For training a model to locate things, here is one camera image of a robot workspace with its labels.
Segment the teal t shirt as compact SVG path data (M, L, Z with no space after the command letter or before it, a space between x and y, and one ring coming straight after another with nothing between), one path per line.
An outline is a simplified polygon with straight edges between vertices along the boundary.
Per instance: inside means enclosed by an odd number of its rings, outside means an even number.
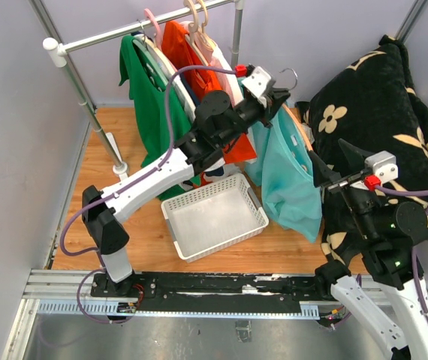
M322 219L321 193L313 184L312 162L292 115L281 108L270 127L258 122L250 131L257 159L245 165L245 173L261 189L267 217L315 242Z

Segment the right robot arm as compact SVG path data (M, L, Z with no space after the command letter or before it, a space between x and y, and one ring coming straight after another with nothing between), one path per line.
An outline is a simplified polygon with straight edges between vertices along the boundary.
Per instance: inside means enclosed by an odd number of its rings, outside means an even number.
M363 263L396 314L392 321L365 294L348 267L335 259L315 270L314 291L334 298L364 327L385 359L428 359L428 293L416 245L428 240L427 214L416 202L382 206L376 191L399 175L396 157L376 154L339 140L352 170L347 176L330 169L309 151L314 185L341 194L361 236Z

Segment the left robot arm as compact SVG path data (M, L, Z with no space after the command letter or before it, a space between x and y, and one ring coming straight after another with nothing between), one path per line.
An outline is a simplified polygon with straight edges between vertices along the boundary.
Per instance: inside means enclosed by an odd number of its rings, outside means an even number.
M236 106L226 92L211 91L194 111L191 129L159 159L126 180L98 190L91 185L83 192L82 216L88 234L98 247L105 267L107 289L103 296L128 297L143 294L143 283L134 274L126 245L129 234L123 224L141 206L169 188L207 171L223 158L223 150L257 122L270 121L288 99L286 88L270 88L260 97L245 91Z

